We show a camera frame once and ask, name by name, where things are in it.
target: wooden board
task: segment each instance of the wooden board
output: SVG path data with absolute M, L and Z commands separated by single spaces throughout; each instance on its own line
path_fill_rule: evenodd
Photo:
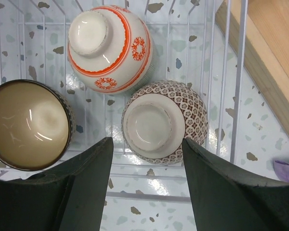
M 232 0 L 229 43 L 236 52 L 240 11 L 241 0 Z M 227 0 L 216 13 L 224 33 L 226 15 Z M 249 0 L 244 66 L 289 135 L 289 0 Z

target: bowl rim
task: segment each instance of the bowl rim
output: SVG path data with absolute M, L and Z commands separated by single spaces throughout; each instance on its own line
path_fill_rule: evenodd
M 14 79 L 14 80 L 10 80 L 10 81 L 7 81 L 5 83 L 0 84 L 0 90 L 2 88 L 6 87 L 7 85 L 10 85 L 10 84 L 13 84 L 13 83 L 17 83 L 17 82 L 20 82 L 20 83 L 25 83 L 26 82 L 26 83 L 36 84 L 36 85 L 46 89 L 48 92 L 50 92 L 57 99 L 57 101 L 63 107 L 64 112 L 65 112 L 66 117 L 67 117 L 68 137 L 67 137 L 67 140 L 66 140 L 66 144 L 65 144 L 64 148 L 62 149 L 61 153 L 58 155 L 57 158 L 55 158 L 53 161 L 49 162 L 48 164 L 45 164 L 45 165 L 42 165 L 42 166 L 39 166 L 39 167 L 33 167 L 33 168 L 23 168 L 23 166 L 9 164 L 9 162 L 6 161 L 1 156 L 0 156 L 0 161 L 2 163 L 4 163 L 5 165 L 11 167 L 11 168 L 14 168 L 14 169 L 17 169 L 17 170 L 21 170 L 21 171 L 33 172 L 33 171 L 43 170 L 45 168 L 48 168 L 48 167 L 54 165 L 56 162 L 58 162 L 62 158 L 62 156 L 65 154 L 65 152 L 67 151 L 67 149 L 68 149 L 68 147 L 70 145 L 71 137 L 72 137 L 72 123 L 71 123 L 71 119 L 70 119 L 71 116 L 68 113 L 68 109 L 62 104 L 62 99 L 60 99 L 60 97 L 55 94 L 56 90 L 52 89 L 51 87 L 47 86 L 44 83 L 41 83 L 41 82 L 38 82 L 38 81 L 34 81 L 34 80 L 30 80 L 30 79 Z

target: speckled countertop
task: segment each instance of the speckled countertop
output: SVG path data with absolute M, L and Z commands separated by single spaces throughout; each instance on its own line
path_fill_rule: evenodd
M 163 200 L 131 200 L 128 198 L 106 198 L 101 230 L 107 231 L 192 231 L 196 230 L 190 203 L 172 201 L 169 196 L 188 197 L 188 186 L 184 167 L 155 166 L 135 155 L 123 153 L 125 148 L 120 131 L 121 113 L 126 99 L 112 95 L 104 96 L 86 90 L 73 75 L 66 62 L 63 14 L 50 1 L 49 4 L 34 1 L 33 4 L 19 1 L 26 25 L 23 31 L 20 16 L 20 38 L 17 36 L 17 10 L 6 0 L 0 1 L 0 44 L 2 82 L 23 78 L 45 82 L 63 94 L 73 105 L 77 117 L 77 136 L 71 150 L 62 160 L 71 158 L 96 143 L 104 136 L 112 136 L 115 153 L 108 192 L 164 195 Z M 80 12 L 74 0 L 57 0 L 66 13 L 66 22 Z M 83 9 L 101 4 L 98 0 L 80 0 Z M 171 0 L 150 1 L 147 13 L 148 27 L 157 44 L 160 65 L 155 80 L 168 79 L 185 82 L 208 102 L 208 79 L 210 70 L 210 36 L 212 13 L 207 18 L 207 35 L 203 45 L 204 1 L 200 1 L 190 18 L 187 36 L 187 13 L 193 0 L 175 1 L 171 12 L 169 48 L 167 49 L 167 20 Z M 105 0 L 105 4 L 124 6 L 123 0 Z M 144 19 L 145 0 L 129 2 L 129 10 Z M 45 13 L 45 43 L 43 39 L 42 10 Z M 205 51 L 204 82 L 200 90 L 201 56 Z M 227 59 L 226 95 L 224 117 L 218 128 L 220 114 L 220 92 L 223 72 L 224 37 L 217 26 L 214 34 L 212 88 L 210 96 L 209 146 L 216 151 L 218 129 L 222 129 L 221 157 L 230 159 L 231 131 L 234 116 L 235 79 L 237 58 L 229 48 Z M 272 159 L 289 159 L 289 138 L 274 117 L 247 72 L 243 72 L 242 102 L 238 134 L 236 164 L 246 170 L 276 179 Z M 15 171 L 0 163 L 0 179 L 27 178 L 32 173 Z

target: orange floral motif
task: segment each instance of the orange floral motif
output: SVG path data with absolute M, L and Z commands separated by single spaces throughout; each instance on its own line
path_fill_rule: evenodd
M 113 8 L 117 9 L 117 10 L 121 10 L 121 11 L 124 11 L 126 13 L 130 13 L 130 11 L 126 8 L 122 8 L 122 7 L 119 7 L 119 6 L 115 6 L 115 5 L 111 5 Z
M 99 78 L 95 85 L 102 90 L 110 90 L 116 87 L 117 82 L 112 78 Z
M 145 40 L 142 37 L 137 37 L 134 39 L 134 42 L 131 45 L 131 53 L 133 55 L 133 59 L 136 61 L 141 61 L 145 57 L 146 46 L 144 42 Z

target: ceramic bowl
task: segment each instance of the ceramic bowl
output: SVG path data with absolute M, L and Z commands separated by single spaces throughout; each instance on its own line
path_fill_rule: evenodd
M 205 141 L 207 109 L 185 84 L 163 80 L 133 94 L 123 110 L 121 126 L 125 142 L 140 158 L 174 164 L 183 160 L 183 138 L 199 144 Z
M 114 5 L 84 11 L 71 23 L 68 59 L 79 79 L 104 94 L 134 93 L 147 84 L 157 64 L 148 27 Z
M 41 170 L 67 150 L 76 122 L 64 97 L 31 80 L 0 85 L 0 161 L 26 171 Z

